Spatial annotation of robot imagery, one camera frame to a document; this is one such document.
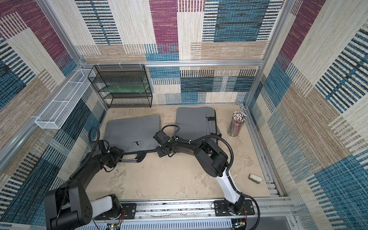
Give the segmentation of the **grey laptop bag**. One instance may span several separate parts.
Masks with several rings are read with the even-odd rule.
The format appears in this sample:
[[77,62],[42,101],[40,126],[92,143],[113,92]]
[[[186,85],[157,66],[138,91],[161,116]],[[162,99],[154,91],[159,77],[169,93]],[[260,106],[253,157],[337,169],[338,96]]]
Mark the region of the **grey laptop bag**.
[[175,124],[180,127],[177,136],[185,140],[206,135],[222,136],[217,126],[216,111],[212,107],[179,107]]
[[116,119],[106,124],[103,139],[123,151],[122,163],[139,163],[159,146],[153,138],[161,130],[159,115]]

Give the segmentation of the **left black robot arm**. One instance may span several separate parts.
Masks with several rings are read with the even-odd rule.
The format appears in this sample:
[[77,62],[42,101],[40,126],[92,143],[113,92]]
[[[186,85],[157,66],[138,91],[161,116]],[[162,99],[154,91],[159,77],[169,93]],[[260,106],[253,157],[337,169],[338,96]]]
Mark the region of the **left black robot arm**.
[[100,170],[116,166],[123,153],[117,147],[111,147],[106,153],[94,153],[67,182],[46,192],[44,204],[48,230],[74,230],[98,216],[114,219],[122,215],[124,211],[115,194],[90,200],[86,188]]

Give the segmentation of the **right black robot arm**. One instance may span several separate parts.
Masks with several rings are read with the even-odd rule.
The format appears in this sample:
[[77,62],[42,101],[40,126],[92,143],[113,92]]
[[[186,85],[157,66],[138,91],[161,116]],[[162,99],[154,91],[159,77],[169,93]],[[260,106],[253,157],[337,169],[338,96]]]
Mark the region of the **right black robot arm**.
[[193,155],[202,169],[216,178],[224,194],[227,212],[231,215],[245,214],[243,204],[252,198],[243,194],[233,181],[230,168],[234,162],[234,153],[225,139],[217,135],[206,135],[195,140],[185,140],[175,135],[169,137],[162,130],[156,132],[153,139],[159,144],[156,148],[159,154],[184,152]]

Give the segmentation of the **green tray on shelf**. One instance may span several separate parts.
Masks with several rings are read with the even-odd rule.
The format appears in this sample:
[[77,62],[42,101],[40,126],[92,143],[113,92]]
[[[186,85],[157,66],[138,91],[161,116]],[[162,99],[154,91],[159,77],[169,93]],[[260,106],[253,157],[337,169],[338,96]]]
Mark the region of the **green tray on shelf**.
[[148,84],[128,83],[128,84],[113,84],[101,89],[101,92],[108,93],[145,93],[149,88]]

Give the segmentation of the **cup of pencils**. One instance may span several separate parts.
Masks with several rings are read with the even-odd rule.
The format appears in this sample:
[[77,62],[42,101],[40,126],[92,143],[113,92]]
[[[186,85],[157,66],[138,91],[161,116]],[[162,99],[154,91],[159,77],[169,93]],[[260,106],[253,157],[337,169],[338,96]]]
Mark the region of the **cup of pencils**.
[[228,135],[231,137],[236,137],[247,119],[247,115],[242,111],[235,111],[231,118],[231,123],[227,129]]

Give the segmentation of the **white eraser block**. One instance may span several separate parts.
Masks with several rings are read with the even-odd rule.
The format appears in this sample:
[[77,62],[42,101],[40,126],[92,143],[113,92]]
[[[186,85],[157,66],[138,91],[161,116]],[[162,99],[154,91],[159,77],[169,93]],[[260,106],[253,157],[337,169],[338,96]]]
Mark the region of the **white eraser block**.
[[257,184],[260,184],[263,181],[263,179],[261,177],[255,175],[255,174],[252,174],[252,173],[249,174],[248,179],[253,181],[254,183],[257,183]]

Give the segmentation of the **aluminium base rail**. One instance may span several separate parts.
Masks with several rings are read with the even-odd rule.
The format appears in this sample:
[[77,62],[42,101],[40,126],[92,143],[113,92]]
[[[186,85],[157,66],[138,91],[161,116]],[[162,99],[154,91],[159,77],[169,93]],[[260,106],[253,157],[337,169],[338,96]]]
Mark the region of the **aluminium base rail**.
[[97,219],[83,230],[302,230],[289,197],[259,197],[230,215],[220,198],[121,200],[118,219]]

